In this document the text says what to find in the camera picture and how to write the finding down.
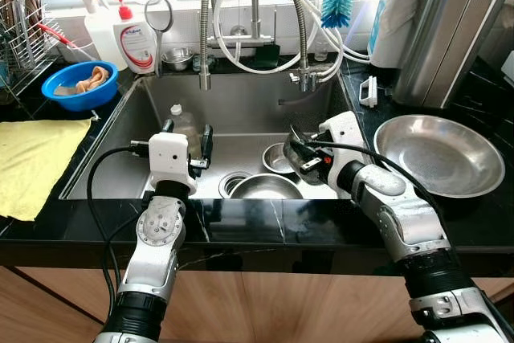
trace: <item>kitchen faucet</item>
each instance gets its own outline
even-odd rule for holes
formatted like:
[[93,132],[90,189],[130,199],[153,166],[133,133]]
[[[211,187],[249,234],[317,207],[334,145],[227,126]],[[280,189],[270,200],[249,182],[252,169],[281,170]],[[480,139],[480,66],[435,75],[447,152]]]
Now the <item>kitchen faucet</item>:
[[[298,17],[298,27],[300,30],[300,69],[299,75],[290,74],[291,80],[298,83],[302,92],[314,91],[316,89],[317,74],[309,71],[307,58],[307,34],[305,29],[304,9],[301,0],[293,0],[296,14]],[[211,0],[212,8],[215,7],[216,0]],[[236,35],[223,37],[232,42],[240,43],[241,47],[257,47],[274,42],[271,36],[260,34],[259,19],[259,0],[251,0],[251,35]],[[210,90],[210,73],[207,64],[207,23],[209,16],[209,0],[202,0],[200,10],[200,89]]]

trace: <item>stainless steel bowl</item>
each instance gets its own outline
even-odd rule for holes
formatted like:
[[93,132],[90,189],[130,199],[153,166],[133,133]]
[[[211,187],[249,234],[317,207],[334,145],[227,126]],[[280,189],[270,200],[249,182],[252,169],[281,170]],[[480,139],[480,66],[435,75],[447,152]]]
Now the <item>stainless steel bowl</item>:
[[256,174],[242,180],[230,194],[230,198],[302,199],[302,193],[287,178],[276,174]]
[[277,174],[295,173],[283,152],[284,143],[274,144],[263,152],[263,164],[269,171]]
[[504,160],[491,142],[438,116],[388,120],[375,132],[374,145],[439,196],[480,196],[494,190],[505,175]]
[[193,52],[191,49],[173,48],[165,52],[162,57],[162,63],[171,71],[184,71],[193,60]]

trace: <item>small white bottle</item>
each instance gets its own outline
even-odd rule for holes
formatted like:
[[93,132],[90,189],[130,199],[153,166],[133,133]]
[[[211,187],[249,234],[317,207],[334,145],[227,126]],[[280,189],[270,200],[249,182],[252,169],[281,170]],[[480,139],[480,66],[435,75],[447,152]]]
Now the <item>small white bottle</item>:
[[180,104],[174,104],[170,111],[171,119],[173,120],[173,132],[185,134],[189,143],[191,157],[200,158],[202,156],[200,135],[196,129],[193,114],[184,112]]
[[121,22],[114,24],[114,37],[125,62],[137,74],[153,72],[156,43],[152,28],[143,15],[134,17],[132,10],[119,0]]
[[118,70],[124,70],[127,68],[127,63],[121,56],[114,39],[112,25],[116,21],[107,2],[105,0],[83,0],[83,2],[88,10],[88,14],[84,18],[84,25],[100,59],[114,63]]

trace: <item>drain strainer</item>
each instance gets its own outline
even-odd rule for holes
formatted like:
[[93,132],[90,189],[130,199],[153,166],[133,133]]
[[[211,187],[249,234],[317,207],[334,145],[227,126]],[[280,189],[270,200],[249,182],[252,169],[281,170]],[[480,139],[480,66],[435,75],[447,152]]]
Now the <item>drain strainer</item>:
[[249,178],[251,174],[247,172],[232,172],[222,178],[219,182],[219,193],[223,198],[230,198],[230,193],[245,178]]

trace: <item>stainless steel sink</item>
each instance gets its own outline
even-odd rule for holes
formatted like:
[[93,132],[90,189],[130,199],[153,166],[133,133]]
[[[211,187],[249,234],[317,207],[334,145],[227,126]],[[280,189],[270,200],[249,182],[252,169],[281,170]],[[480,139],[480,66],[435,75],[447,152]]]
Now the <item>stainless steel sink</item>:
[[[198,132],[205,124],[214,128],[214,149],[209,170],[198,181],[192,198],[221,198],[220,181],[232,172],[266,173],[262,152],[284,141],[290,124],[305,132],[317,131],[320,122],[347,110],[341,84],[336,78],[315,93],[301,93],[287,73],[267,76],[230,74],[212,76],[212,89],[202,92],[198,76],[144,78],[133,86],[108,131],[83,167],[63,190],[61,198],[86,198],[86,182],[92,163],[106,150],[147,141],[157,133],[180,103],[197,120]],[[309,186],[292,176],[305,198],[336,198],[326,186]],[[149,162],[130,154],[106,159],[93,184],[95,198],[139,198],[149,188]]]

